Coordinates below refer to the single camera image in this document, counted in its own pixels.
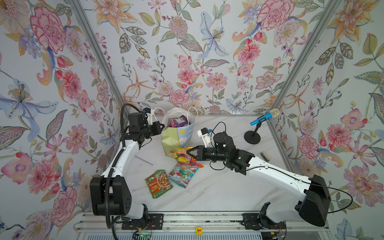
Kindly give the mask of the orange Fox's fruits packet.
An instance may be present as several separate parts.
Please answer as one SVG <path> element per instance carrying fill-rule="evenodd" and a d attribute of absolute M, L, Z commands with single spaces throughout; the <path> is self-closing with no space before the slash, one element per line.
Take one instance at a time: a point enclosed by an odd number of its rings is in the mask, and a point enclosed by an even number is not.
<path fill-rule="evenodd" d="M 178 163 L 190 166 L 190 167 L 196 167 L 196 168 L 203 168 L 204 166 L 197 161 L 194 157 L 191 157 L 187 154 L 187 151 L 192 149 L 193 147 L 189 148 L 176 148 L 173 149 L 170 153 L 171 156 L 174 157 Z"/>

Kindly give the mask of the teal Fox's candy packet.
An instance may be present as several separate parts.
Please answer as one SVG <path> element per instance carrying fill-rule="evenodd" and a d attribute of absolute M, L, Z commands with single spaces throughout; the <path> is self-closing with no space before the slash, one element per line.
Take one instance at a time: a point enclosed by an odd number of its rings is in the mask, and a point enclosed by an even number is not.
<path fill-rule="evenodd" d="M 193 164 L 177 163 L 173 170 L 168 174 L 168 178 L 178 186 L 186 188 L 200 167 L 201 164 L 197 162 Z"/>

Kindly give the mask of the purple Fox's candy packet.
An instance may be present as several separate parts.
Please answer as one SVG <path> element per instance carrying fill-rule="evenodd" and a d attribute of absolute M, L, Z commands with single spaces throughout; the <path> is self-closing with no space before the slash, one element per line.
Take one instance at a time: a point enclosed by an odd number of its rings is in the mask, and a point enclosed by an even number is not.
<path fill-rule="evenodd" d="M 189 120 L 186 116 L 182 115 L 175 119 L 171 119 L 172 128 L 181 128 L 189 125 Z"/>

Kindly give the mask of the landscape print paper bag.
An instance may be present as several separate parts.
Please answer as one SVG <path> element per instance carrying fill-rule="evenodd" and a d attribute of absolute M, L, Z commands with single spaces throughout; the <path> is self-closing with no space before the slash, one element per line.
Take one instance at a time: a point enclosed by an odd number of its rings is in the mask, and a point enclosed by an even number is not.
<path fill-rule="evenodd" d="M 181 128 L 172 128 L 171 119 L 175 119 L 182 115 L 188 118 L 189 125 Z M 165 128 L 161 133 L 161 144 L 167 157 L 171 157 L 170 152 L 173 149 L 187 147 L 187 143 L 192 138 L 195 121 L 198 115 L 198 110 L 195 107 L 189 107 L 187 110 L 173 108 L 165 113 L 162 120 L 162 124 L 165 125 Z"/>

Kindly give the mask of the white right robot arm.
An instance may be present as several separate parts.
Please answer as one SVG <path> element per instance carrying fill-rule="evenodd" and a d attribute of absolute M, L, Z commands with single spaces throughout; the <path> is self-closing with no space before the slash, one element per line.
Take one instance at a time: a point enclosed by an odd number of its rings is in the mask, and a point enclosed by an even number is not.
<path fill-rule="evenodd" d="M 197 161 L 224 162 L 231 171 L 261 179 L 292 196 L 284 204 L 266 202 L 257 216 L 244 218 L 251 229 L 275 229 L 294 220 L 304 220 L 316 227 L 326 225 L 331 195 L 322 177 L 301 176 L 275 167 L 253 153 L 236 148 L 226 132 L 214 136 L 213 147 L 209 146 L 209 134 L 199 133 L 198 136 L 204 144 L 188 148 L 190 157 Z"/>

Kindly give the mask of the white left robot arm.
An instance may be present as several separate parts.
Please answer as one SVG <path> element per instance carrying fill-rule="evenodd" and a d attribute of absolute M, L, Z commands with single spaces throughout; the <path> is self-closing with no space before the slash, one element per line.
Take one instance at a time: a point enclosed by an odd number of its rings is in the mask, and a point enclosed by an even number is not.
<path fill-rule="evenodd" d="M 135 110 L 128 115 L 127 124 L 124 114 L 121 114 L 121 139 L 117 153 L 101 176 L 93 177 L 90 182 L 93 214 L 104 216 L 109 229 L 121 222 L 143 229 L 150 220 L 147 206 L 134 202 L 125 175 L 145 140 L 160 135 L 165 126 L 155 118 L 150 108 Z"/>

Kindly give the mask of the green orange snack packet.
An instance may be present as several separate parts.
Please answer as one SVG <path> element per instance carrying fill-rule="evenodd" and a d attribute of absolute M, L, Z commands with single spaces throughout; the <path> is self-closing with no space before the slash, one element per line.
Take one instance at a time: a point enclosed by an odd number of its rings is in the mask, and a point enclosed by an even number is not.
<path fill-rule="evenodd" d="M 153 199 L 161 197 L 173 188 L 165 170 L 155 171 L 145 181 Z"/>

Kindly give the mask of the blue toy microphone on stand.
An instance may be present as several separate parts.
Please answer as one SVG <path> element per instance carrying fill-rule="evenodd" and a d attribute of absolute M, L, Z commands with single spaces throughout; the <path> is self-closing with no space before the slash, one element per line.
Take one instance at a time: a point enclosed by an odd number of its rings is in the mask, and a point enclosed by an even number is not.
<path fill-rule="evenodd" d="M 279 109 L 272 109 L 265 115 L 257 118 L 256 120 L 252 121 L 250 123 L 251 126 L 255 126 L 256 128 L 253 131 L 247 131 L 244 134 L 244 139 L 247 143 L 251 145 L 256 145 L 261 141 L 261 136 L 258 133 L 259 128 L 262 126 L 262 123 L 272 119 L 276 118 L 280 115 L 280 110 Z"/>

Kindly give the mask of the yellow tag with letter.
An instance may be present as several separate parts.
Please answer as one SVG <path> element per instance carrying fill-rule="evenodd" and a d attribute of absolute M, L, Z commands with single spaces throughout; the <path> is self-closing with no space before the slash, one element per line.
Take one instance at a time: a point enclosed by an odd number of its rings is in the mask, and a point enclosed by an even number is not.
<path fill-rule="evenodd" d="M 197 236 L 203 235 L 203 228 L 202 227 L 196 227 L 195 230 L 196 230 Z"/>

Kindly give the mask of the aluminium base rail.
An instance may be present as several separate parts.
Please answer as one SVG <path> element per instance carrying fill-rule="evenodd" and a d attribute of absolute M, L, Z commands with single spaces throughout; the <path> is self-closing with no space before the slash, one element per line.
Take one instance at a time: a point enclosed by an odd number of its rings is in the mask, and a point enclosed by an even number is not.
<path fill-rule="evenodd" d="M 271 232 L 271 230 L 246 230 L 241 224 L 244 212 L 150 212 L 152 214 L 164 214 L 162 230 L 153 230 L 152 233 L 192 233 L 196 235 L 196 228 L 202 227 L 203 234 L 207 233 L 256 233 Z M 122 224 L 117 224 L 115 231 L 117 234 L 132 234 L 134 230 L 122 230 Z M 331 231 L 327 227 L 315 227 L 301 220 L 287 221 L 287 230 L 283 227 L 282 233 L 316 233 L 329 234 Z M 74 225 L 76 234 L 85 233 L 108 233 L 112 230 L 106 227 L 105 218 L 94 216 L 92 213 L 81 215 L 80 221 Z"/>

